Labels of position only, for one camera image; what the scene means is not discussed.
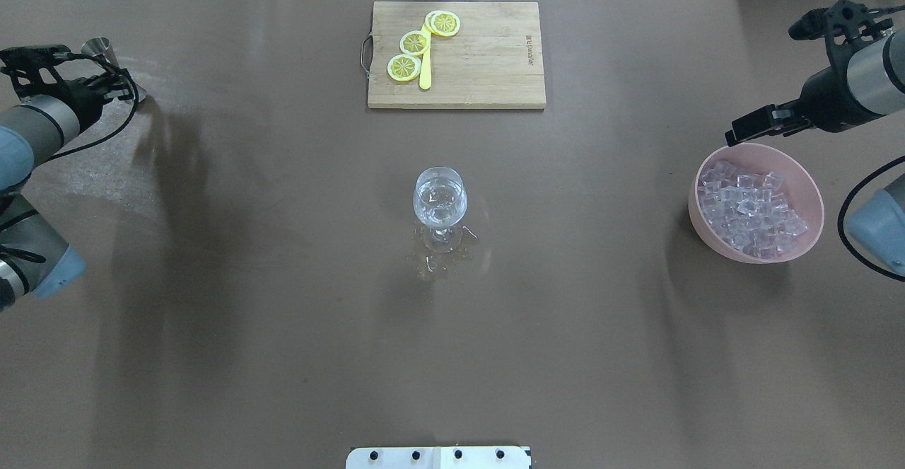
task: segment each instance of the metal jigger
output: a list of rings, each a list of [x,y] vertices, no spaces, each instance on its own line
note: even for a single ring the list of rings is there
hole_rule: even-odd
[[[113,53],[113,46],[106,37],[92,37],[90,40],[85,41],[85,44],[81,45],[81,54],[94,57],[94,59],[103,60],[108,64],[119,67],[119,61],[116,60],[116,54]],[[136,97],[138,98],[139,103],[141,103],[148,97],[148,91],[142,88],[138,83],[136,83],[135,86],[139,90],[139,92],[136,93]]]

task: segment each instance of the pile of ice cubes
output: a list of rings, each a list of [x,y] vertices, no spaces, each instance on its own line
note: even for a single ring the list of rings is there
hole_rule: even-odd
[[[757,259],[795,249],[807,224],[789,206],[782,175],[753,173],[718,161],[698,179],[698,201],[711,228],[726,243]]]

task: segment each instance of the wine glass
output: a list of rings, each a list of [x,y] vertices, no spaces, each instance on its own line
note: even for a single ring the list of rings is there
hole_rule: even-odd
[[[448,166],[434,166],[414,183],[414,215],[424,224],[421,240],[436,253],[452,252],[462,242],[462,228],[455,226],[468,209],[462,177]]]

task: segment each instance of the brown table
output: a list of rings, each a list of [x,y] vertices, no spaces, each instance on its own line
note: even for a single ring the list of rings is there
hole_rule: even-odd
[[[26,188],[90,269],[0,315],[0,466],[505,443],[537,468],[901,467],[902,287],[834,217],[905,118],[763,140],[827,204],[795,262],[718,256],[685,205],[732,119],[827,65],[786,28],[836,0],[452,0],[538,1],[549,96],[455,113],[366,108],[373,1],[0,0],[0,46],[104,35],[153,96]],[[423,279],[437,163],[479,242]]]

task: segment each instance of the pink bowl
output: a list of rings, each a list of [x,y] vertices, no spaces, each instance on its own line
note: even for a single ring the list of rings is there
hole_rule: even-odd
[[[719,160],[726,160],[734,166],[741,166],[755,173],[776,172],[785,177],[786,182],[783,189],[788,195],[789,206],[805,220],[808,227],[806,233],[798,236],[798,246],[792,252],[781,253],[776,259],[757,259],[729,246],[714,233],[701,211],[697,186],[701,174],[711,169]],[[817,189],[814,179],[811,178],[805,167],[799,165],[791,156],[773,149],[773,147],[762,146],[762,144],[743,143],[733,147],[723,147],[708,156],[691,182],[691,192],[688,194],[688,214],[694,230],[714,252],[738,262],[751,264],[769,264],[797,259],[817,244],[820,233],[824,231],[824,199],[820,196],[820,190]]]

